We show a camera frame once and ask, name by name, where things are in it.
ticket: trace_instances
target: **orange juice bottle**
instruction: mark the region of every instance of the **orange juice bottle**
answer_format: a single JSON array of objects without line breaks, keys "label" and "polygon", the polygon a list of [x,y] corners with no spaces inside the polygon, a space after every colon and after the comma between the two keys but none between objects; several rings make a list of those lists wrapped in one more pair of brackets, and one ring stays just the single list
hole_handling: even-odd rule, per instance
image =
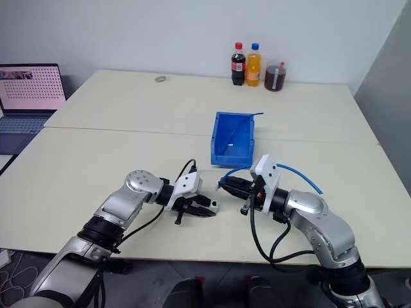
[{"label": "orange juice bottle", "polygon": [[258,43],[252,43],[251,52],[247,58],[245,82],[251,87],[257,87],[259,83],[259,72],[261,70],[261,55],[258,52]]}]

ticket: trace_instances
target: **laptop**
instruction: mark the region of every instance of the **laptop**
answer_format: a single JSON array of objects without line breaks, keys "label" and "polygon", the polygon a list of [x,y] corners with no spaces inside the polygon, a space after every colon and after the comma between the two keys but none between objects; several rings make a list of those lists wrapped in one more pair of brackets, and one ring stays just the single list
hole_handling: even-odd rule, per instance
[{"label": "laptop", "polygon": [[65,102],[57,64],[0,64],[0,155],[19,154]]}]

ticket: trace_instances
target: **laptop keyboard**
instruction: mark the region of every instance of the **laptop keyboard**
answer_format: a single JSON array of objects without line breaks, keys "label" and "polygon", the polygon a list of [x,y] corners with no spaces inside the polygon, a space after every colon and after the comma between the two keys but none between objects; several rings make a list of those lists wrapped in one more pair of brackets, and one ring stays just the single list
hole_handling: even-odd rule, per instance
[{"label": "laptop keyboard", "polygon": [[0,119],[0,133],[39,133],[47,120],[3,117]]}]

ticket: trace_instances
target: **robotic arm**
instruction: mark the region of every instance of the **robotic arm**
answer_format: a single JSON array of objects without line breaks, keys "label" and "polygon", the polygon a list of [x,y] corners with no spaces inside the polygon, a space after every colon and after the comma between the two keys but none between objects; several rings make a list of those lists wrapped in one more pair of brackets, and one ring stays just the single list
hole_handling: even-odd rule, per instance
[{"label": "robotic arm", "polygon": [[257,210],[265,214],[273,212],[274,220],[289,221],[299,229],[324,268],[332,297],[343,307],[384,308],[361,262],[349,225],[333,214],[319,195],[278,188],[279,171],[270,155],[256,162],[250,173],[253,182],[228,177],[219,183],[229,193],[246,199],[241,213],[247,215],[253,199]]},{"label": "robotic arm", "polygon": [[31,287],[31,297],[12,307],[87,307],[101,284],[105,263],[113,252],[119,252],[123,233],[143,203],[155,202],[177,210],[179,218],[185,211],[198,216],[215,215],[216,202],[199,195],[201,183],[196,171],[180,177],[175,186],[147,171],[129,173],[124,185],[103,202],[77,236],[70,238],[44,268]]}]

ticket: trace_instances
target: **blue plastic bin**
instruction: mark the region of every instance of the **blue plastic bin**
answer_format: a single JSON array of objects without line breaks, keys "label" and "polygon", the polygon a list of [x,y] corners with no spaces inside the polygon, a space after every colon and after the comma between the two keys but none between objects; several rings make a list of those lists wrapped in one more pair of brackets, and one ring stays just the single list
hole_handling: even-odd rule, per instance
[{"label": "blue plastic bin", "polygon": [[211,138],[211,164],[230,167],[251,165],[253,153],[253,114],[217,112]]}]

